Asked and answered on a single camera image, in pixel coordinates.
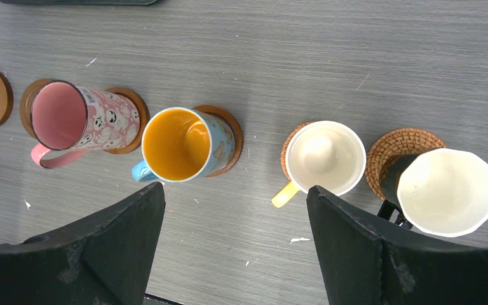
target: mug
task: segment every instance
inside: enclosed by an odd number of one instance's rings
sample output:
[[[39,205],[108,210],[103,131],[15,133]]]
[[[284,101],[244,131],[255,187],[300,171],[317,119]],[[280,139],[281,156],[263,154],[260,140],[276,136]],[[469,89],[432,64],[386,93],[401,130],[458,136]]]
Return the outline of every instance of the mug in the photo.
[[[224,168],[233,158],[234,133],[215,116],[182,107],[164,109],[145,128],[143,160],[132,168],[137,182],[185,182]]]
[[[272,198],[272,204],[280,208],[298,191],[307,194],[313,186],[341,196],[360,181],[365,162],[362,141],[349,127],[333,121],[306,125],[287,146],[285,166],[290,181]]]
[[[139,132],[139,112],[128,98],[106,91],[51,81],[30,110],[32,131],[40,142],[30,155],[43,168],[58,168],[93,149],[126,147]],[[43,159],[52,151],[67,151]]]
[[[471,152],[448,148],[392,156],[381,169],[386,198],[378,216],[424,233],[458,237],[488,219],[488,164]]]

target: blue object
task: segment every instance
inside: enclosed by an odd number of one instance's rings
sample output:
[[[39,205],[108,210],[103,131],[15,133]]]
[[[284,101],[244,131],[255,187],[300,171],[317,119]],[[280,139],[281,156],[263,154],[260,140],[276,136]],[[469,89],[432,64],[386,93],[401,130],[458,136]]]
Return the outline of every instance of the blue object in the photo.
[[[147,182],[158,179],[145,160],[139,161],[139,163],[132,168],[132,177],[137,182]]]

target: gray wood-grain surface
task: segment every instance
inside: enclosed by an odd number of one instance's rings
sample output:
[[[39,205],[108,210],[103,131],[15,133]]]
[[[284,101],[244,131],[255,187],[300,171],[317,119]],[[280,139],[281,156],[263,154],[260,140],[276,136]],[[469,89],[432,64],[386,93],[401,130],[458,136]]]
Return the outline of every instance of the gray wood-grain surface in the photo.
[[[488,1],[0,3],[0,71],[17,102],[30,82],[54,78],[133,88],[151,113],[215,104],[239,119],[244,152],[229,173],[165,185],[147,291],[190,305],[327,303],[313,242],[289,243],[311,238],[305,195],[270,204],[286,183],[281,145],[299,123],[339,121],[366,149],[392,129],[424,128],[488,162]],[[0,243],[143,186],[130,177],[139,150],[38,168],[17,102],[0,127]],[[343,198],[372,213],[380,205],[365,179]],[[488,221],[453,241],[488,247]]]

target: yellow mug handle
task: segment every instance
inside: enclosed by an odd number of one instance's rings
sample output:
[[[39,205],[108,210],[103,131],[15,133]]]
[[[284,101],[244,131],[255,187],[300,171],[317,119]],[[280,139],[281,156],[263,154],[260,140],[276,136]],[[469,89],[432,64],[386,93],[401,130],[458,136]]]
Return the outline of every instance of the yellow mug handle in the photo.
[[[276,208],[281,208],[284,204],[286,204],[291,198],[298,193],[299,188],[296,186],[296,184],[292,181],[289,181],[289,183],[281,189],[281,191],[272,198],[272,204]]]

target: black cup handle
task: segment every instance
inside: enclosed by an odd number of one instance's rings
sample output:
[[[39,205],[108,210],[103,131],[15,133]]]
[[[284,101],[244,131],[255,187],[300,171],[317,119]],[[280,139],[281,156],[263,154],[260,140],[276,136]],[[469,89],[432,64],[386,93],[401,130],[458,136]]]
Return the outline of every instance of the black cup handle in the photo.
[[[379,210],[377,216],[379,216],[382,219],[390,220],[395,210],[399,214],[397,215],[397,219],[394,222],[394,224],[409,230],[412,229],[412,224],[405,218],[405,216],[403,215],[403,211],[401,211],[401,208],[399,208],[397,205],[393,204],[388,200],[385,200],[383,202],[383,205],[381,205],[381,209]]]

